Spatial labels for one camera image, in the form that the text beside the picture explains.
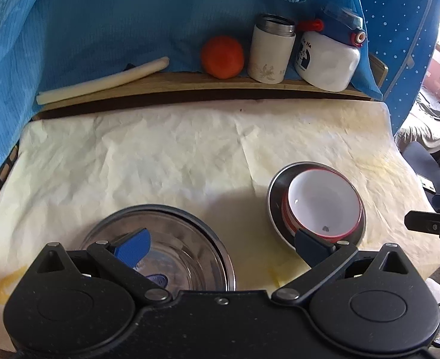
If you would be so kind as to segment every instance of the white tube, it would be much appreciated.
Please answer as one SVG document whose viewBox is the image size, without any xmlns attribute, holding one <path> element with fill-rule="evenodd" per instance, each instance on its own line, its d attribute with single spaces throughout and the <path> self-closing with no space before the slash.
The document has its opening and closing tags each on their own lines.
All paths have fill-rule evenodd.
<svg viewBox="0 0 440 359">
<path fill-rule="evenodd" d="M 65 100 L 67 98 L 78 97 L 79 95 L 85 95 L 124 85 L 125 83 L 135 81 L 139 78 L 143 78 L 147 75 L 163 70 L 169 65 L 169 63 L 170 59 L 164 56 L 152 62 L 142 64 L 141 66 L 134 67 L 133 69 L 122 71 L 117 74 L 77 83 L 76 85 L 72 86 L 65 86 L 58 89 L 47 90 L 46 92 L 40 92 L 37 95 L 37 103 L 39 105 L 50 104 L 52 102 Z"/>
</svg>

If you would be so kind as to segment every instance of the cartoon print on bottle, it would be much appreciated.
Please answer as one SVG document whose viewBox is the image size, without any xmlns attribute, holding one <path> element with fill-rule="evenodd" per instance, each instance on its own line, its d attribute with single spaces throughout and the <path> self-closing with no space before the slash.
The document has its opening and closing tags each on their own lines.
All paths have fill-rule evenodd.
<svg viewBox="0 0 440 359">
<path fill-rule="evenodd" d="M 312 45 L 310 42 L 307 42 L 305 38 L 301 39 L 300 49 L 298 50 L 297 60 L 295 64 L 301 69 L 306 70 L 310 61 L 310 53 L 308 49 L 311 49 Z"/>
</svg>

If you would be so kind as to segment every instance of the yellow stain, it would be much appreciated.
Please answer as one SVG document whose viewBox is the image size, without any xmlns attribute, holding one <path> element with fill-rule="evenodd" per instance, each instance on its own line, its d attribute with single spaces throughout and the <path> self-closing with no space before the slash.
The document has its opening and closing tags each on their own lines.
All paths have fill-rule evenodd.
<svg viewBox="0 0 440 359">
<path fill-rule="evenodd" d="M 23 266 L 19 268 L 18 270 L 7 275 L 6 277 L 3 277 L 0 280 L 0 305 L 4 305 L 7 302 L 8 297 L 10 297 L 10 294 L 7 294 L 6 291 L 8 287 L 14 283 L 17 283 L 20 280 L 20 278 L 23 277 L 25 271 L 27 271 L 27 266 Z"/>
</svg>

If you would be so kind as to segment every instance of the white bowl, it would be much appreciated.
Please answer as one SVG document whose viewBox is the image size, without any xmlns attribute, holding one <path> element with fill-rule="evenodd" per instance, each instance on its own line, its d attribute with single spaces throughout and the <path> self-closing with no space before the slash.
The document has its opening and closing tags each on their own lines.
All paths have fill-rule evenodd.
<svg viewBox="0 0 440 359">
<path fill-rule="evenodd" d="M 345 178 L 312 168 L 291 181 L 282 201 L 282 216 L 290 231 L 305 228 L 334 243 L 358 227 L 361 203 Z"/>
</svg>

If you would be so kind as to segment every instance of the triangular cutout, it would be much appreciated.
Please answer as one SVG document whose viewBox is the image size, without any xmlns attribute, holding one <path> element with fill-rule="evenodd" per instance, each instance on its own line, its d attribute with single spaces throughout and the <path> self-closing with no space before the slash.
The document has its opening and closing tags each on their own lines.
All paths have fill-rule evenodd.
<svg viewBox="0 0 440 359">
<path fill-rule="evenodd" d="M 386 255 L 386 258 L 381 265 L 381 270 L 397 274 L 408 273 L 408 270 L 406 270 L 406 266 L 401 261 L 400 256 L 394 251 L 390 251 L 388 255 Z"/>
<path fill-rule="evenodd" d="M 37 270 L 37 273 L 50 273 L 52 271 L 65 270 L 62 260 L 56 251 L 49 251 L 48 254 L 43 258 L 43 261 Z"/>
</svg>

